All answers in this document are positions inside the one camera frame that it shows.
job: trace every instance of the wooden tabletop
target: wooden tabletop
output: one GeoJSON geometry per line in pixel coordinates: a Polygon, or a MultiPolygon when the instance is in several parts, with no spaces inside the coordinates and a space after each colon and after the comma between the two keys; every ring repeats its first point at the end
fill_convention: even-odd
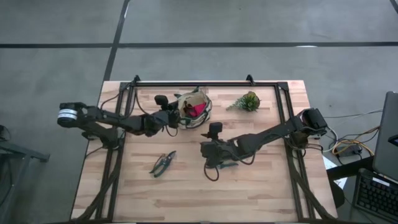
{"type": "MultiPolygon", "coordinates": [[[[104,82],[99,104],[118,93],[120,82],[104,82]]],[[[309,108],[304,82],[288,81],[290,95],[297,114],[309,108]]],[[[223,123],[221,139],[246,133],[258,133],[279,124],[274,89],[271,87],[204,87],[213,101],[211,122],[223,123]],[[235,99],[254,91],[261,99],[257,112],[226,111],[235,99]]],[[[155,95],[166,95],[174,101],[174,93],[192,91],[188,87],[139,88],[138,100],[148,113],[159,110],[155,95]]],[[[288,118],[286,102],[285,117],[288,118]]],[[[104,109],[114,111],[116,99],[104,109]]],[[[142,114],[135,106],[133,114],[142,114]]],[[[220,170],[217,182],[209,181],[203,173],[205,159],[200,153],[200,142],[208,139],[208,125],[197,129],[179,129],[176,137],[159,132],[150,138],[127,135],[114,212],[116,222],[273,222],[296,221],[292,188],[282,140],[261,148],[253,165],[239,164],[220,170]],[[165,173],[153,178],[149,171],[161,154],[177,151],[165,173]]],[[[88,151],[101,146],[92,141],[88,151]]],[[[80,184],[72,212],[78,217],[98,193],[104,168],[106,150],[90,155],[84,163],[80,184]]],[[[307,149],[304,158],[310,188],[328,212],[336,217],[329,181],[322,154],[307,149]]],[[[215,177],[215,170],[208,170],[215,177]]],[[[306,211],[304,196],[302,205],[306,211]]]]}

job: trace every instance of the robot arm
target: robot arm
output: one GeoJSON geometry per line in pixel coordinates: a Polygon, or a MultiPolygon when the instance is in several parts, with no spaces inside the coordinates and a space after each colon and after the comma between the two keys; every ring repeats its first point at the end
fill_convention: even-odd
{"type": "Polygon", "coordinates": [[[85,138],[96,136],[101,139],[104,147],[113,149],[119,144],[118,130],[105,128],[98,123],[110,124],[131,134],[145,134],[148,137],[157,134],[166,125],[177,128],[180,117],[177,102],[169,104],[166,96],[160,95],[155,97],[155,101],[161,106],[160,111],[127,118],[84,103],[61,103],[57,123],[64,128],[80,128],[84,130],[81,135],[85,138]]]}
{"type": "Polygon", "coordinates": [[[308,144],[310,135],[326,134],[327,123],[318,109],[303,110],[288,121],[267,129],[258,134],[243,134],[241,136],[223,141],[218,139],[222,132],[222,123],[211,123],[209,133],[203,134],[211,138],[210,142],[201,142],[202,156],[207,159],[206,167],[215,168],[223,161],[252,157],[256,151],[272,141],[291,135],[295,147],[304,148],[308,144]]]}

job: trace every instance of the concrete floor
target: concrete floor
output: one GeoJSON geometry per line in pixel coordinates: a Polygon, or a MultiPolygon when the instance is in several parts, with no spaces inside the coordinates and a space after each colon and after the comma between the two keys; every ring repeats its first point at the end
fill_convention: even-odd
{"type": "MultiPolygon", "coordinates": [[[[111,43],[122,4],[0,0],[0,44],[111,43]]],[[[132,0],[121,42],[398,41],[397,22],[388,0],[132,0]]],[[[57,126],[58,106],[97,103],[109,52],[0,49],[0,124],[10,129],[13,142],[51,153],[47,164],[31,163],[13,223],[68,220],[87,141],[81,131],[57,126]]],[[[119,49],[111,80],[136,74],[143,80],[241,80],[247,74],[305,80],[311,105],[324,116],[338,116],[382,108],[385,93],[398,88],[396,58],[398,47],[119,49]]],[[[368,115],[336,131],[362,132],[380,117],[368,115]]],[[[369,146],[374,149],[375,141],[369,146]]],[[[348,198],[353,186],[350,179],[348,198]]],[[[344,220],[367,221],[347,204],[338,213],[344,220]]]]}

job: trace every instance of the white label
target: white label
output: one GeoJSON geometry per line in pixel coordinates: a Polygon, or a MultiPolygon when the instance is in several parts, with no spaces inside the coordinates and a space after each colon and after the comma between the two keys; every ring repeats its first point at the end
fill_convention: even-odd
{"type": "Polygon", "coordinates": [[[379,180],[379,179],[377,179],[377,178],[374,178],[374,177],[373,177],[373,181],[376,181],[376,182],[378,182],[378,183],[380,183],[380,184],[384,184],[385,186],[390,187],[390,184],[389,184],[389,183],[387,183],[387,182],[385,182],[385,181],[382,181],[382,180],[379,180]]]}
{"type": "Polygon", "coordinates": [[[72,119],[77,119],[77,116],[73,114],[58,114],[58,118],[72,118],[72,119]]]}
{"type": "Polygon", "coordinates": [[[71,110],[71,109],[62,109],[62,110],[60,110],[59,114],[60,114],[60,113],[71,113],[71,114],[77,114],[77,111],[75,111],[75,110],[71,110]]]}

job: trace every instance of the keyboard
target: keyboard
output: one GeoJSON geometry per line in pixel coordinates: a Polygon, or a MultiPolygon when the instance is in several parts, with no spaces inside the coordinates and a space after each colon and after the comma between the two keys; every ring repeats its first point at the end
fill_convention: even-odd
{"type": "Polygon", "coordinates": [[[398,185],[371,171],[360,169],[353,205],[387,221],[398,222],[398,185]]]}

